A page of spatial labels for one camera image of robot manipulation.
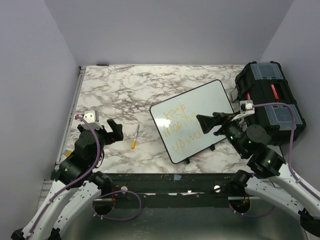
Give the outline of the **white whiteboard with black frame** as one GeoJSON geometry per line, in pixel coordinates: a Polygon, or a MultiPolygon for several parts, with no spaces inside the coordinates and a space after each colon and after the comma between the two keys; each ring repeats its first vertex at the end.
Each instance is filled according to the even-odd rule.
{"type": "Polygon", "coordinates": [[[226,138],[213,134],[218,126],[204,134],[197,115],[234,111],[222,82],[216,79],[153,104],[149,112],[170,161],[179,164],[226,138]]]}

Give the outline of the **yellow marker cap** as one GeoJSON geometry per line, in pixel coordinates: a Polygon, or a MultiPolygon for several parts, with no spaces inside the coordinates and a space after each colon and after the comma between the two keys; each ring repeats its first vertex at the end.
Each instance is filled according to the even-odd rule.
{"type": "Polygon", "coordinates": [[[136,141],[133,141],[133,143],[132,143],[132,145],[131,145],[131,148],[132,148],[132,149],[135,149],[136,144],[137,144],[137,142],[136,142],[136,141]]]}

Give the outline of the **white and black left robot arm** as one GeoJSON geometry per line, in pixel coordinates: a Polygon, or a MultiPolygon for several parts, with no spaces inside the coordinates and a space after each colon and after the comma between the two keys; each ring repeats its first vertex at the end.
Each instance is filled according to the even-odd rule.
{"type": "Polygon", "coordinates": [[[53,174],[51,189],[32,220],[15,230],[13,240],[59,240],[69,225],[98,197],[113,190],[112,180],[94,168],[104,156],[104,147],[124,139],[122,124],[107,120],[112,131],[98,122],[78,125],[74,151],[53,174]]]}

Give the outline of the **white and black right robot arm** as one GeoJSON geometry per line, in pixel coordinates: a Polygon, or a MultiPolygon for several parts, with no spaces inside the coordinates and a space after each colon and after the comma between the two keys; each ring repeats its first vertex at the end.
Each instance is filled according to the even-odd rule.
{"type": "Polygon", "coordinates": [[[300,225],[314,236],[320,235],[320,201],[312,196],[290,172],[289,164],[276,151],[268,147],[271,137],[260,125],[250,125],[243,130],[239,122],[246,114],[215,112],[212,116],[196,116],[202,132],[224,135],[237,153],[247,159],[252,170],[237,171],[230,183],[230,191],[258,197],[282,209],[299,220],[300,225]]]}

